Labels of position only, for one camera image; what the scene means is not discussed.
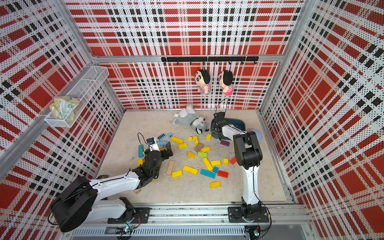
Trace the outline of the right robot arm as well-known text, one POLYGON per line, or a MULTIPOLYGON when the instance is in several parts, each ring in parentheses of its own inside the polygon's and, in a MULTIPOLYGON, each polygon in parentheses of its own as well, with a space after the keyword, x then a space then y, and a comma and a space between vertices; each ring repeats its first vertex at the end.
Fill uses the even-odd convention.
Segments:
POLYGON ((245 131, 229 123, 224 112, 214 113, 211 132, 219 139, 227 138, 234 144, 235 159, 242 168, 243 195, 240 207, 229 208, 231 223, 269 223, 270 214, 259 197, 258 172, 263 159, 259 131, 245 131))

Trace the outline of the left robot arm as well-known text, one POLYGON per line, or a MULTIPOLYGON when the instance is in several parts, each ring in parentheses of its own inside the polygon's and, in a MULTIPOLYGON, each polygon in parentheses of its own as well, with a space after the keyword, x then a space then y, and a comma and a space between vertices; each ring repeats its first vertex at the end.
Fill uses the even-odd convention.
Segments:
POLYGON ((110 224, 127 223, 134 218, 143 222, 143 217, 125 197, 108 198, 121 192, 140 190, 158 178, 164 160, 173 156, 171 143, 163 149, 151 139, 145 150, 144 163, 126 174, 88 180, 76 178, 51 204, 51 212, 63 233, 70 232, 83 223, 108 219, 110 224))

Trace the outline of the yellow triangular block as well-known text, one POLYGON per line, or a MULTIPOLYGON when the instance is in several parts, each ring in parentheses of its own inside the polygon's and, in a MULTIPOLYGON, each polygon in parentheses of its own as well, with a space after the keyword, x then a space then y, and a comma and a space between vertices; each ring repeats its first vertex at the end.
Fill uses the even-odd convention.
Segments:
POLYGON ((188 158, 189 159, 194 159, 196 157, 196 155, 192 152, 188 152, 188 158))

